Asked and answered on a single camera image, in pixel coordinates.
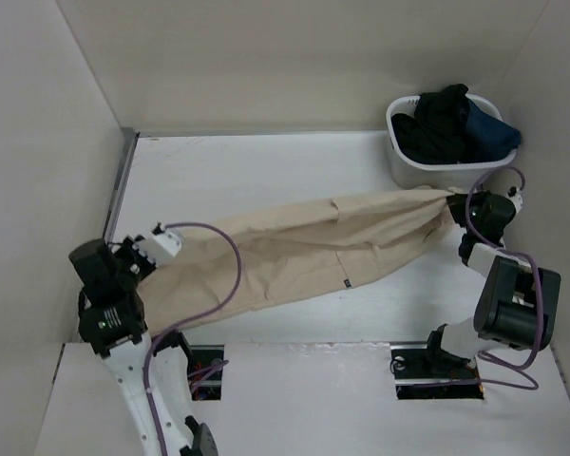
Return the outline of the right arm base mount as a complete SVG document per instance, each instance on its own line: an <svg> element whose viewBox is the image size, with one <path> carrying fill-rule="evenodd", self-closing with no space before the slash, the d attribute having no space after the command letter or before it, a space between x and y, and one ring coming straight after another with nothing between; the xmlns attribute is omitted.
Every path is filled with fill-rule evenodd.
<svg viewBox="0 0 570 456"><path fill-rule="evenodd" d="M399 400L483 400L477 362L430 361L424 343L390 346L390 371Z"/></svg>

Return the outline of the beige trousers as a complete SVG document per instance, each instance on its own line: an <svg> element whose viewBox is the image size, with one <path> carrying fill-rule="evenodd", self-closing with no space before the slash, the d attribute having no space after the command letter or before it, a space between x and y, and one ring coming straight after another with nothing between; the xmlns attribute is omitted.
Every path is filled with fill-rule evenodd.
<svg viewBox="0 0 570 456"><path fill-rule="evenodd" d="M358 288L422 256L454 225L450 190L315 199L216 221L185 241L139 289L153 334Z"/></svg>

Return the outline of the black garment in basket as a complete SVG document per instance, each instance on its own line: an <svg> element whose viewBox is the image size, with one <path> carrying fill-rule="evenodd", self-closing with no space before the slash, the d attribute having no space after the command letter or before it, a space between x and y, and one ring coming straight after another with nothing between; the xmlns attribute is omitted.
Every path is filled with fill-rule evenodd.
<svg viewBox="0 0 570 456"><path fill-rule="evenodd" d="M468 87L449 85L420 95L412 115L391 117L392 130L403 154L427 165L466 162Z"/></svg>

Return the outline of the white laundry basket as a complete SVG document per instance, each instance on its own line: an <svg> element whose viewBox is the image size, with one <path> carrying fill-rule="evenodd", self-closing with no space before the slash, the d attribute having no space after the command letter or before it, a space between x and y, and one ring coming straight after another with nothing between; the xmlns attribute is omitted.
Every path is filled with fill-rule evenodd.
<svg viewBox="0 0 570 456"><path fill-rule="evenodd" d="M389 136L386 139L386 157L392 180L401 188L412 189L427 185L436 189L459 187L468 190L487 171L511 164L516 158L513 149L500 161L486 161L460 164L424 164L411 160L399 147L394 134L392 117L395 114L412 116L420 100L419 95L395 99L387 108L386 125Z"/></svg>

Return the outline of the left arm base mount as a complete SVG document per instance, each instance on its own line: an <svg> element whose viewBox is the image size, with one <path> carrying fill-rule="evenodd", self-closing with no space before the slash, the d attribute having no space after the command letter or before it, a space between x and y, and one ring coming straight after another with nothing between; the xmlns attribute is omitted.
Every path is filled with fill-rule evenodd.
<svg viewBox="0 0 570 456"><path fill-rule="evenodd" d="M188 382L194 401L221 399L222 376L225 366L224 346L193 346L193 361L188 366Z"/></svg>

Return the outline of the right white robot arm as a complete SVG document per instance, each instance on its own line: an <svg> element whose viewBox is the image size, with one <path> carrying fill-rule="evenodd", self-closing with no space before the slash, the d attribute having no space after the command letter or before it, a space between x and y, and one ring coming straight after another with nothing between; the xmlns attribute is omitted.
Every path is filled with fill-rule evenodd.
<svg viewBox="0 0 570 456"><path fill-rule="evenodd" d="M431 332L421 354L424 369L440 376L475 357L493 361L489 352L500 347L529 350L533 361L553 336L561 275L504 248L504 228L523 207L521 191L455 194L446 203L454 222L465 229L459 257L485 283L473 316Z"/></svg>

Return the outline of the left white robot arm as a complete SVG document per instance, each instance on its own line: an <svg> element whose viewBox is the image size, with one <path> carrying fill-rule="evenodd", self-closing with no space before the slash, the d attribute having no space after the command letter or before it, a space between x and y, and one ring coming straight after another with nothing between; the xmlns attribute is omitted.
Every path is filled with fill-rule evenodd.
<svg viewBox="0 0 570 456"><path fill-rule="evenodd" d="M208 425L195 417L188 383L194 354L177 331L153 341L138 293L182 244L181 235L166 230L118 244L93 239L68 256L83 284L79 335L117 381L146 455L219 452Z"/></svg>

